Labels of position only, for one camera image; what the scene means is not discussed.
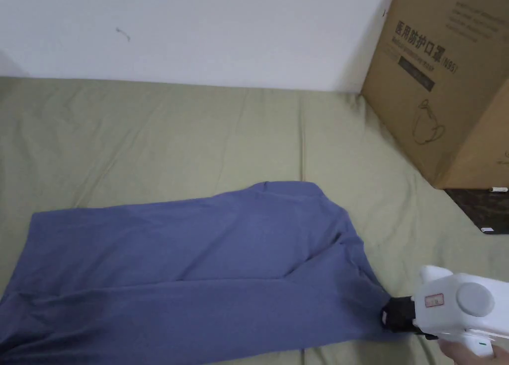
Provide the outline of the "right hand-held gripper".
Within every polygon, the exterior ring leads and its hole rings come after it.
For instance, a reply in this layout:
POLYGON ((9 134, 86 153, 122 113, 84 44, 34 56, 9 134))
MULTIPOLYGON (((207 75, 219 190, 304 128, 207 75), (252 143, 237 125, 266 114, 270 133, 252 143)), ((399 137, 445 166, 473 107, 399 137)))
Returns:
POLYGON ((411 296, 393 297, 381 310, 382 326, 464 345, 493 357, 493 342, 509 337, 507 282, 426 265, 411 296))

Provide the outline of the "person's right hand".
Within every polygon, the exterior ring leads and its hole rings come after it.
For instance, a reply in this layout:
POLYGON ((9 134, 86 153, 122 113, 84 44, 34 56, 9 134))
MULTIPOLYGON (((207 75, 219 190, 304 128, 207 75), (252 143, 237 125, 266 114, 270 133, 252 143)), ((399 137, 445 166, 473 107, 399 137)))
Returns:
POLYGON ((478 356, 458 342, 438 340, 440 350, 456 365, 508 365, 509 353, 500 346, 492 346, 493 356, 478 356))

